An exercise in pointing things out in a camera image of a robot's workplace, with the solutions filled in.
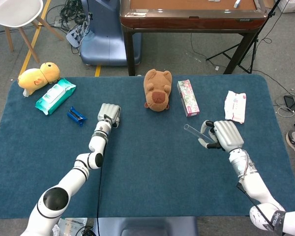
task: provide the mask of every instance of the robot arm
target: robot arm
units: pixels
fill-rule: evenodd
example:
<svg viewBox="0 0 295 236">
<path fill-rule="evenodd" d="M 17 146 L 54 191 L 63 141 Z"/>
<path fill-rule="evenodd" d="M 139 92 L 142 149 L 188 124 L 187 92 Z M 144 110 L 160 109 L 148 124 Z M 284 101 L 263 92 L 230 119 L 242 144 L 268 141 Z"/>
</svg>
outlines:
<svg viewBox="0 0 295 236">
<path fill-rule="evenodd" d="M 244 141 L 234 123 L 206 120 L 201 128 L 202 134 L 206 128 L 210 128 L 209 135 L 215 143 L 209 144 L 200 138 L 200 144 L 205 148 L 222 148 L 227 151 L 230 154 L 229 161 L 238 175 L 240 189 L 251 199 L 260 202 L 250 209 L 252 223 L 259 229 L 275 231 L 278 235 L 295 235 L 295 211 L 285 212 L 272 197 L 248 153 L 241 149 Z"/>
<path fill-rule="evenodd" d="M 78 155 L 73 168 L 55 186 L 47 189 L 30 214 L 21 236 L 49 236 L 52 228 L 67 209 L 71 197 L 89 178 L 89 171 L 98 169 L 104 160 L 104 150 L 112 127 L 119 125 L 120 107 L 102 104 L 98 123 L 89 143 L 91 153 Z"/>
</svg>

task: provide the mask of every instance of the blue tablecloth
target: blue tablecloth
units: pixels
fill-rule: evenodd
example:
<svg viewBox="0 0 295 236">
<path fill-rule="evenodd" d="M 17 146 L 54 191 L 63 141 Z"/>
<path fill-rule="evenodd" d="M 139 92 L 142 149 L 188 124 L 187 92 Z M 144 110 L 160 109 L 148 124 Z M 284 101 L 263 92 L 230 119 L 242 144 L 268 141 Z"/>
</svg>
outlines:
<svg viewBox="0 0 295 236">
<path fill-rule="evenodd" d="M 177 81 L 191 81 L 201 113 L 186 118 Z M 23 97 L 13 83 L 0 122 L 0 218 L 28 217 L 41 194 L 73 167 L 88 144 L 102 103 L 121 106 L 120 126 L 107 144 L 100 217 L 248 215 L 252 204 L 222 150 L 200 146 L 183 129 L 224 119 L 228 90 L 247 94 L 245 124 L 236 124 L 244 149 L 274 198 L 295 210 L 295 179 L 266 81 L 258 75 L 174 76 L 170 109 L 144 108 L 143 77 L 67 78 L 77 85 L 52 115 L 35 102 L 52 86 Z M 88 120 L 79 127 L 71 106 Z M 63 216 L 95 217 L 99 170 L 72 197 Z"/>
</svg>

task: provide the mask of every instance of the tripod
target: tripod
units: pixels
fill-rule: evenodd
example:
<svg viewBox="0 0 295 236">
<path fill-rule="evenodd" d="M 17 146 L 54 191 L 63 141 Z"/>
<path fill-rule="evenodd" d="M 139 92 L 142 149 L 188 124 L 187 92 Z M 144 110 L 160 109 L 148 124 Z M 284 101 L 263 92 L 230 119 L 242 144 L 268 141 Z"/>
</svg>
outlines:
<svg viewBox="0 0 295 236">
<path fill-rule="evenodd" d="M 241 69 L 243 69 L 246 73 L 248 74 L 251 74 L 252 73 L 252 67 L 254 65 L 254 60 L 255 60 L 255 57 L 256 57 L 256 52 L 257 52 L 257 42 L 258 42 L 258 36 L 260 34 L 260 32 L 262 31 L 262 29 L 264 28 L 264 26 L 266 25 L 267 21 L 275 15 L 275 9 L 276 7 L 278 6 L 278 4 L 280 3 L 281 0 L 277 0 L 273 6 L 273 8 L 271 9 L 271 11 L 269 11 L 268 15 L 267 15 L 267 18 L 265 20 L 265 23 L 262 25 L 262 27 L 259 29 L 258 33 L 255 35 L 254 39 L 252 40 L 252 42 L 250 43 L 249 47 L 247 48 L 247 50 L 245 51 L 244 55 L 242 56 L 242 58 L 240 59 L 239 63 L 237 64 Z M 226 54 L 227 51 L 235 48 L 235 47 L 238 47 L 240 45 L 240 43 L 218 53 L 218 54 L 215 54 L 214 56 L 211 56 L 209 58 L 207 58 L 206 60 L 210 60 L 214 57 L 217 57 L 221 54 L 223 54 L 224 56 L 226 56 L 229 60 L 232 59 L 229 55 Z M 252 50 L 252 58 L 251 58 L 251 63 L 250 63 L 250 67 L 248 69 L 244 68 L 242 65 L 241 65 L 241 62 L 242 60 L 245 58 L 245 56 L 247 55 L 249 49 L 251 48 L 251 46 L 254 45 L 253 47 L 253 50 Z"/>
</svg>

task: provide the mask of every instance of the stuffed animal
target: stuffed animal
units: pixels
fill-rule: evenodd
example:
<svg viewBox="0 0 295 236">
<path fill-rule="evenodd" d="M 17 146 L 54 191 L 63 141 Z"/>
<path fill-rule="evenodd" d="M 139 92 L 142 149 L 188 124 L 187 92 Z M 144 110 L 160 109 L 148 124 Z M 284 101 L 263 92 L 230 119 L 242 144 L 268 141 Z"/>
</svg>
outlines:
<svg viewBox="0 0 295 236">
<path fill-rule="evenodd" d="M 40 69 L 28 69 L 18 78 L 18 84 L 24 88 L 23 95 L 28 97 L 36 90 L 44 87 L 46 84 L 57 82 L 60 79 L 60 70 L 52 62 L 46 62 Z"/>
<path fill-rule="evenodd" d="M 172 75 L 169 71 L 149 70 L 144 77 L 145 108 L 161 112 L 169 109 L 169 95 L 172 90 Z"/>
</svg>

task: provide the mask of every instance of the chair leg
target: chair leg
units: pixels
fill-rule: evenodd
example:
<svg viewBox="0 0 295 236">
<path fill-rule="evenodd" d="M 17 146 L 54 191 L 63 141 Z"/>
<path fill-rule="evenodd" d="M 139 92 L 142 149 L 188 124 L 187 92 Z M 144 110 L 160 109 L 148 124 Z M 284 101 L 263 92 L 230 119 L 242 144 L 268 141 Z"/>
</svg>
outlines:
<svg viewBox="0 0 295 236">
<path fill-rule="evenodd" d="M 24 30 L 22 27 L 19 27 L 19 32 L 21 33 L 22 38 L 24 39 L 26 45 L 28 46 L 29 50 L 31 51 L 31 53 L 33 54 L 33 57 L 35 59 L 35 61 L 37 63 L 39 63 L 39 58 L 38 55 L 36 54 L 36 52 L 34 51 L 33 47 L 31 46 L 29 39 L 26 37 L 26 34 L 24 33 Z"/>
<path fill-rule="evenodd" d="M 40 16 L 37 16 L 36 20 L 38 20 L 44 27 L 46 27 L 51 33 L 53 33 L 58 39 L 64 40 L 64 38 L 55 31 L 45 20 L 43 20 Z"/>
<path fill-rule="evenodd" d="M 10 52 L 13 52 L 13 43 L 12 43 L 11 32 L 10 32 L 9 27 L 4 27 L 4 31 L 5 31 L 5 35 L 8 40 L 8 43 L 9 43 Z"/>
<path fill-rule="evenodd" d="M 38 24 L 36 24 L 34 21 L 32 21 L 31 23 L 36 27 L 36 29 L 39 28 Z"/>
</svg>

